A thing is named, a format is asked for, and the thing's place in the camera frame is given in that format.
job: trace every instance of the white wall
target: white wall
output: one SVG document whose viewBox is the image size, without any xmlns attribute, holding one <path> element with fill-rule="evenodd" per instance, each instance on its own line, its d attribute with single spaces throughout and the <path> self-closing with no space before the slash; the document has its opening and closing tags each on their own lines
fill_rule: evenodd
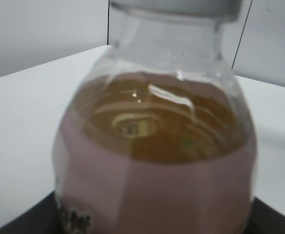
<svg viewBox="0 0 285 234">
<path fill-rule="evenodd" d="M 108 0 L 0 0 L 0 77 L 107 41 Z"/>
<path fill-rule="evenodd" d="M 250 3 L 251 0 L 244 0 L 239 20 L 235 23 L 230 23 L 225 26 L 225 34 L 224 34 L 222 50 L 225 59 L 230 64 L 233 64 L 233 60 L 241 38 L 243 26 L 245 24 Z M 122 31 L 122 28 L 124 27 L 126 27 L 126 20 L 123 20 L 122 14 L 116 10 L 111 10 L 110 28 L 109 28 L 110 44 L 113 44 L 117 40 L 120 32 Z"/>
<path fill-rule="evenodd" d="M 234 71 L 285 86 L 285 0 L 253 0 Z"/>
</svg>

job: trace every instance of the black base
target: black base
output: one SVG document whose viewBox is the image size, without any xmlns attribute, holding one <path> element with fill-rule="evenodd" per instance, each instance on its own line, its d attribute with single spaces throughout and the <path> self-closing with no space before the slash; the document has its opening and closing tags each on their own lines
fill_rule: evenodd
<svg viewBox="0 0 285 234">
<path fill-rule="evenodd" d="M 0 229 L 0 234 L 64 234 L 54 194 Z M 285 217 L 255 199 L 244 234 L 285 234 Z"/>
</svg>

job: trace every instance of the white bottle cap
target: white bottle cap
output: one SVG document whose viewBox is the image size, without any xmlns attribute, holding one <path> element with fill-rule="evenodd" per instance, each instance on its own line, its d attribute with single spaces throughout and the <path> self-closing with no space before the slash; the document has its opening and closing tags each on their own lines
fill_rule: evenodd
<svg viewBox="0 0 285 234">
<path fill-rule="evenodd" d="M 120 8 L 138 8 L 162 13 L 235 20 L 242 0 L 111 0 Z"/>
</svg>

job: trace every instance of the glass bottle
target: glass bottle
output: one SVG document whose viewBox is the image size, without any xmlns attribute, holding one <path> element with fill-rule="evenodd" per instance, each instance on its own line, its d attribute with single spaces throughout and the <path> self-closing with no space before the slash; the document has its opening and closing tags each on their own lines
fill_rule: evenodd
<svg viewBox="0 0 285 234">
<path fill-rule="evenodd" d="M 242 233 L 256 139 L 220 50 L 239 5 L 112 1 L 128 30 L 82 82 L 55 141 L 68 234 Z"/>
</svg>

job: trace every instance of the brown liquid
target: brown liquid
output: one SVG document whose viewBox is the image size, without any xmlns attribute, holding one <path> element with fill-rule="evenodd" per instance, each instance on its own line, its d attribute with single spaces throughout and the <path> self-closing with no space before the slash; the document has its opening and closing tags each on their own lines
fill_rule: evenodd
<svg viewBox="0 0 285 234">
<path fill-rule="evenodd" d="M 136 160 L 184 163 L 225 156 L 246 140 L 215 86 L 145 73 L 104 81 L 86 84 L 73 102 L 82 132 L 104 148 Z"/>
<path fill-rule="evenodd" d="M 84 84 L 54 151 L 67 232 L 239 234 L 255 145 L 231 101 L 214 85 L 164 75 Z"/>
</svg>

